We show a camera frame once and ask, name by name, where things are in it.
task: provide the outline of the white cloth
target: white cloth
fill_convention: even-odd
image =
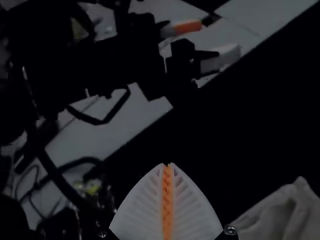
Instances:
[[[320,240],[320,198],[299,177],[231,225],[237,228],[239,240]]]

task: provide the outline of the black table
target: black table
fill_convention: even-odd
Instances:
[[[320,195],[320,4],[307,10],[105,160],[119,205],[159,163],[176,163],[222,225],[304,176]]]

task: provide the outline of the black cable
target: black cable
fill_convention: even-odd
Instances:
[[[38,159],[43,165],[44,169],[47,171],[48,176],[71,203],[73,203],[80,211],[83,211],[87,218],[90,218],[93,221],[103,220],[99,210],[82,198],[61,175],[56,165],[52,162],[45,150],[41,150],[38,153]]]
[[[33,210],[36,212],[36,214],[39,215],[39,217],[42,219],[42,220],[45,220],[45,216],[39,211],[39,209],[35,206],[34,202],[31,200],[31,194],[28,196],[28,200],[29,200],[29,203],[31,205],[31,207],[33,208]]]
[[[34,184],[37,182],[38,180],[38,177],[39,177],[39,173],[40,173],[40,168],[38,165],[33,165],[31,166],[28,170],[25,171],[25,173],[21,176],[21,178],[19,179],[18,183],[16,184],[16,187],[15,187],[15,190],[14,190],[14,198],[16,200],[18,200],[18,189],[19,189],[19,186],[20,184],[22,183],[22,181],[25,179],[25,177],[33,170],[35,169],[35,176],[34,176]],[[34,211],[36,212],[36,214],[39,215],[39,217],[41,219],[46,219],[44,217],[44,215],[39,211],[39,209],[37,209],[37,207],[35,206],[35,204],[33,203],[33,201],[31,200],[31,194],[28,195],[28,200],[30,202],[30,205],[31,207],[34,209]]]
[[[33,165],[30,168],[28,168],[28,170],[25,171],[25,173],[21,176],[21,178],[19,179],[19,181],[17,182],[16,186],[15,186],[15,190],[14,190],[14,198],[16,200],[18,200],[18,189],[19,186],[21,184],[21,182],[25,179],[25,177],[33,170],[35,169],[35,180],[34,182],[36,183],[39,177],[39,173],[40,173],[40,168],[38,165]]]
[[[70,169],[73,169],[73,168],[78,167],[78,166],[83,165],[83,164],[93,164],[93,165],[97,166],[100,163],[102,163],[102,161],[99,160],[98,158],[95,158],[95,157],[82,157],[80,159],[68,162],[68,163],[58,167],[57,170],[58,170],[58,172],[60,172],[62,174],[62,173],[66,172],[66,171],[68,171]],[[18,200],[19,203],[23,203],[28,198],[28,196],[30,196],[34,191],[40,191],[50,181],[52,181],[51,178],[48,175],[46,175],[41,180],[39,180],[38,182],[35,182],[33,187],[30,190],[28,190],[20,198],[20,200]]]
[[[102,120],[89,116],[83,112],[80,112],[70,105],[67,106],[65,109],[71,115],[73,115],[76,119],[81,120],[85,123],[88,123],[94,126],[108,124],[114,118],[114,116],[119,112],[119,110],[123,107],[123,105],[127,102],[127,100],[131,95],[130,89],[127,86],[125,87],[125,89],[126,89],[126,92],[122,95],[122,97],[118,100],[118,102],[113,106],[113,108],[108,112],[108,114]]]

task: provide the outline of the orange stripe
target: orange stripe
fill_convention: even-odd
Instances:
[[[171,240],[173,223],[173,180],[171,166],[163,167],[162,176],[162,230],[163,240]]]
[[[192,21],[192,22],[186,22],[182,24],[178,24],[174,26],[174,30],[176,31],[177,35],[191,33],[191,32],[197,32],[202,29],[201,21]]]

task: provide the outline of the screw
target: screw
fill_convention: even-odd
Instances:
[[[233,235],[237,234],[237,229],[234,226],[231,226],[231,225],[224,226],[223,231],[224,231],[224,234],[230,235],[230,236],[233,236]]]
[[[104,239],[107,236],[107,232],[105,230],[99,230],[98,236],[102,239]]]

